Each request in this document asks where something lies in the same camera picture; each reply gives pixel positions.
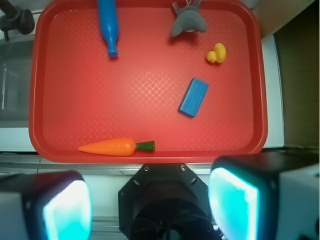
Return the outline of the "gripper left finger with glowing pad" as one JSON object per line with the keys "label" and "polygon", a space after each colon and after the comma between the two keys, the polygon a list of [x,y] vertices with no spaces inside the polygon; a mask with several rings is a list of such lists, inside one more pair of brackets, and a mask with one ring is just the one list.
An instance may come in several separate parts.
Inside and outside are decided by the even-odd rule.
{"label": "gripper left finger with glowing pad", "polygon": [[77,171],[0,178],[2,240],[87,240],[92,219],[91,189]]}

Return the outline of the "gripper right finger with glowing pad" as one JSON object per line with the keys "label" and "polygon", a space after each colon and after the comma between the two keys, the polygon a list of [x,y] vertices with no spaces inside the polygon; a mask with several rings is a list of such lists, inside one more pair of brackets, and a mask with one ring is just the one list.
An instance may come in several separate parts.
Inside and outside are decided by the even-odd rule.
{"label": "gripper right finger with glowing pad", "polygon": [[228,240],[317,240],[320,156],[305,151],[221,156],[211,167],[208,200]]}

